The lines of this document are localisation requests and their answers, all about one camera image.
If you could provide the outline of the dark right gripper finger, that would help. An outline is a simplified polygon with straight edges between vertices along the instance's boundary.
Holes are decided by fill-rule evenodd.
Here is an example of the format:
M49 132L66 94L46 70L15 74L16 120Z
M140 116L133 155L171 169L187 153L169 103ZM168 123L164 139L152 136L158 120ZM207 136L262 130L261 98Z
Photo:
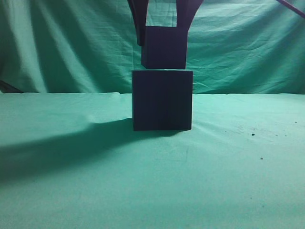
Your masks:
M177 28L182 33L183 39L187 41L189 28L199 10L203 0L177 0Z

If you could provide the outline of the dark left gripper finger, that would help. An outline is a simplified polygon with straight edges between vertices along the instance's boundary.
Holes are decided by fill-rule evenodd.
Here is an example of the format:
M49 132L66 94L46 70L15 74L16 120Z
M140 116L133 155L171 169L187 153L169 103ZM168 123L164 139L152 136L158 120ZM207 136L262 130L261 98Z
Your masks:
M144 45L148 0L127 0L135 25L137 44Z

